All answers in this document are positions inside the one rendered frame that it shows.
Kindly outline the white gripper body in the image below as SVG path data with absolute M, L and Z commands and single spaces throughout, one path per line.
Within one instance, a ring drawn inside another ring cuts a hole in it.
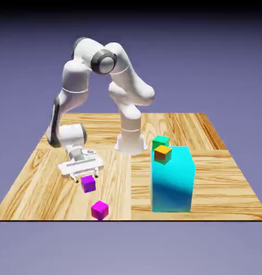
M 99 155 L 84 156 L 83 160 L 71 160 L 58 164 L 63 175 L 79 174 L 88 171 L 101 170 L 104 167 L 103 160 Z

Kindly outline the small purple cube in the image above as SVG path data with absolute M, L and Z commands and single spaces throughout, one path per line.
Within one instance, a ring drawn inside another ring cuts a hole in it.
M 96 190 L 96 181 L 93 175 L 81 177 L 81 185 L 85 193 L 92 192 Z

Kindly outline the small magenta cube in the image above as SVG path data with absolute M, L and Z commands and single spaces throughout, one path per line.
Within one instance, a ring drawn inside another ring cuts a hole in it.
M 91 215 L 93 218 L 101 221 L 108 216 L 108 210 L 108 204 L 99 200 L 91 206 Z

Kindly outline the small orange cube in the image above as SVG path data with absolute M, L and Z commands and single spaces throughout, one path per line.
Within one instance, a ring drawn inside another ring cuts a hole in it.
M 165 145 L 160 145 L 154 149 L 154 161 L 167 164 L 172 156 L 172 149 Z

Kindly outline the small green cube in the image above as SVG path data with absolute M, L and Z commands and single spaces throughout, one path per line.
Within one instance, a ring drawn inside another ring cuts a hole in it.
M 152 141 L 152 149 L 154 150 L 160 145 L 169 146 L 170 138 L 167 136 L 157 135 Z

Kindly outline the large cyan box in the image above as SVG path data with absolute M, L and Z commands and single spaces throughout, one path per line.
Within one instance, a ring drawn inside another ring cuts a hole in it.
M 189 212 L 195 180 L 195 164 L 189 147 L 171 146 L 165 164 L 151 153 L 150 199 L 153 212 Z

